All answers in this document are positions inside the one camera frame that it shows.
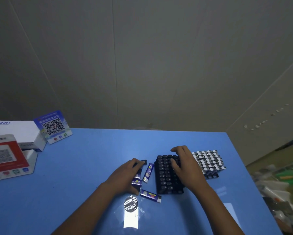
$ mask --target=white box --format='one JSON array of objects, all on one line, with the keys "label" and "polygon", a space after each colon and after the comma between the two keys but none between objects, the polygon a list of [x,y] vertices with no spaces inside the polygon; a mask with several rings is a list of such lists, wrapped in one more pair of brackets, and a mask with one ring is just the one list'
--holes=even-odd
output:
[{"label": "white box", "polygon": [[22,150],[41,152],[47,142],[34,121],[0,120],[0,135],[3,134],[13,134]]},{"label": "white box", "polygon": [[0,180],[12,178],[16,176],[26,175],[26,174],[32,174],[34,172],[36,158],[38,156],[38,153],[31,149],[23,151],[24,157],[27,159],[27,162],[29,163],[28,167],[20,167],[15,168],[12,170],[3,170],[0,171]]}]

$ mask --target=blue table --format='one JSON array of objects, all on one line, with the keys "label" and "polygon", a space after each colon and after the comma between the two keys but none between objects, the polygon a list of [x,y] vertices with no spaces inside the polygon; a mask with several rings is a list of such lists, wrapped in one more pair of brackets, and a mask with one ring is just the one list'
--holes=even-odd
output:
[{"label": "blue table", "polygon": [[[72,129],[46,145],[33,174],[0,181],[0,234],[50,234],[121,164],[154,162],[177,145],[217,149],[227,169],[208,180],[223,203],[231,203],[245,234],[281,234],[226,133]],[[156,193],[155,174],[142,188]],[[116,198],[94,234],[212,234],[195,196],[162,195],[156,203],[138,197],[139,228],[123,228],[123,202]]]}]

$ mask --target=qr code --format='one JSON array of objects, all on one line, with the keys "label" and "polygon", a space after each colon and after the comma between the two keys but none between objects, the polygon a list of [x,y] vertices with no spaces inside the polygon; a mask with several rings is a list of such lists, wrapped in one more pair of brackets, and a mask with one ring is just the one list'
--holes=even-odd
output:
[{"label": "qr code", "polygon": [[13,161],[15,161],[15,158],[9,153],[8,149],[0,150],[0,163]]},{"label": "qr code", "polygon": [[42,125],[49,135],[56,134],[65,129],[60,118],[48,121]]}]

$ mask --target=chnt logo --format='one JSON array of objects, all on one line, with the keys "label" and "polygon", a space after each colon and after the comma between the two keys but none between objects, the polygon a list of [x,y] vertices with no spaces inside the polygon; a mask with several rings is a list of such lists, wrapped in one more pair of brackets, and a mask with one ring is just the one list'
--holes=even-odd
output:
[{"label": "chnt logo", "polygon": [[0,124],[10,124],[11,122],[0,122]]}]

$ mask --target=hand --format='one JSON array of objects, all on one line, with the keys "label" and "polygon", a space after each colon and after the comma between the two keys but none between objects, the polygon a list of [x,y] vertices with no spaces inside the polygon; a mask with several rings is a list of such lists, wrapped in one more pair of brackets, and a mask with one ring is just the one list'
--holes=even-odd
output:
[{"label": "hand", "polygon": [[131,185],[131,182],[143,165],[144,161],[133,158],[118,167],[105,181],[105,184],[109,186],[115,195],[130,192],[138,196],[139,192]]},{"label": "hand", "polygon": [[171,158],[172,168],[181,182],[193,193],[198,187],[206,187],[208,183],[203,172],[187,146],[177,146],[171,149],[179,155],[181,167]]}]

